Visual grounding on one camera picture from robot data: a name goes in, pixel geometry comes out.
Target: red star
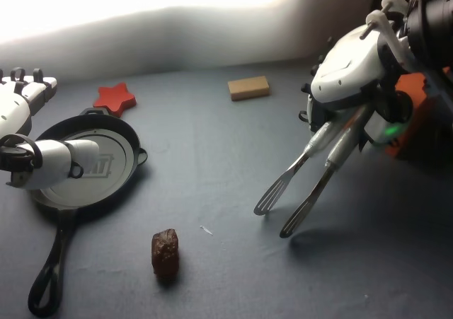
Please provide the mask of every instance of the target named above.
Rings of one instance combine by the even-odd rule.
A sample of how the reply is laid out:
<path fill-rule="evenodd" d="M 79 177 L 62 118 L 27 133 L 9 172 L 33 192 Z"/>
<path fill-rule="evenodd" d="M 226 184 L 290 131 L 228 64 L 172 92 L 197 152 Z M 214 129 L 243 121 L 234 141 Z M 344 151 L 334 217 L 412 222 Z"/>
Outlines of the red star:
<path fill-rule="evenodd" d="M 107 108 L 116 117 L 121 117 L 122 112 L 137 104 L 135 96 L 127 90 L 124 82 L 114 87 L 99 87 L 98 92 L 99 99 L 94 101 L 93 107 Z"/>

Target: white scrap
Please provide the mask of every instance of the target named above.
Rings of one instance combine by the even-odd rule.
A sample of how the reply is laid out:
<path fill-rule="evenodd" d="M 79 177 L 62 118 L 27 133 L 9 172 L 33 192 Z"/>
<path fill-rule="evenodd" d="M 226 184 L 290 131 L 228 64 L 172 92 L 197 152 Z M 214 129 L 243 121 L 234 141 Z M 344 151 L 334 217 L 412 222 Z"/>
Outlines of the white scrap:
<path fill-rule="evenodd" d="M 200 226 L 200 228 L 201 228 L 203 231 L 205 231 L 206 233 L 208 233 L 208 234 L 210 234 L 210 235 L 212 235 L 212 236 L 214 235 L 214 234 L 212 234 L 212 232 L 211 232 L 209 229 L 207 229 L 206 227 Z"/>

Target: table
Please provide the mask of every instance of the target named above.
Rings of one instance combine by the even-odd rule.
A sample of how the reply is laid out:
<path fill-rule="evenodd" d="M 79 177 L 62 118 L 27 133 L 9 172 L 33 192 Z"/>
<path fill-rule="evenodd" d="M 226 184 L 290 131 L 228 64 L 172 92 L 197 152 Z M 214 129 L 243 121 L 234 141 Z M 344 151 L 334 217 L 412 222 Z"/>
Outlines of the table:
<path fill-rule="evenodd" d="M 384 153 L 354 153 L 290 239 L 278 235 L 321 177 L 306 163 L 274 210 L 256 202 L 302 152 L 304 62 L 90 81 L 59 87 L 32 137 L 77 115 L 97 87 L 124 81 L 122 118 L 149 153 L 128 198 L 81 222 L 67 253 L 58 318 L 452 318 L 453 180 Z M 233 103 L 227 81 L 266 75 L 272 95 Z M 2 176 L 7 181 L 8 175 Z M 31 318 L 30 287 L 55 224 L 0 185 L 0 318 Z M 209 229 L 213 236 L 200 226 Z M 156 282 L 154 233 L 176 229 L 177 283 Z"/>

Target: black cast iron skillet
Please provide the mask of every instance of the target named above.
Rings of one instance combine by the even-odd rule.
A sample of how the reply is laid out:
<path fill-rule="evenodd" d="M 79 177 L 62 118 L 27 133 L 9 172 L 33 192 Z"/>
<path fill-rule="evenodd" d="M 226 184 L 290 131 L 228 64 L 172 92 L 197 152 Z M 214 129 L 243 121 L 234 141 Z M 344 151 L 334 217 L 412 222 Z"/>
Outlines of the black cast iron skillet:
<path fill-rule="evenodd" d="M 28 308 L 38 317 L 52 315 L 62 300 L 64 256 L 80 209 L 112 205 L 113 197 L 143 164 L 148 155 L 126 122 L 104 108 L 89 108 L 80 115 L 50 127 L 38 140 L 88 139 L 99 145 L 100 158 L 80 179 L 67 179 L 46 190 L 31 192 L 44 208 L 57 213 L 57 235 L 44 267 L 28 295 Z M 49 298 L 41 304 L 46 289 Z"/>

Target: green led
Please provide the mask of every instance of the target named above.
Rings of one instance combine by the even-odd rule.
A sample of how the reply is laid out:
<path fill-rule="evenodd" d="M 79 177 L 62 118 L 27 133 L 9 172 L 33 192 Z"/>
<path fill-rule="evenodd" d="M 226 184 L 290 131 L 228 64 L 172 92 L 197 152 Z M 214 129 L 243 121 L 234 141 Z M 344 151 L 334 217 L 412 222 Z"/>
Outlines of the green led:
<path fill-rule="evenodd" d="M 393 126 L 390 128 L 385 129 L 384 134 L 387 136 L 395 135 L 399 130 L 401 129 L 401 126 Z"/>

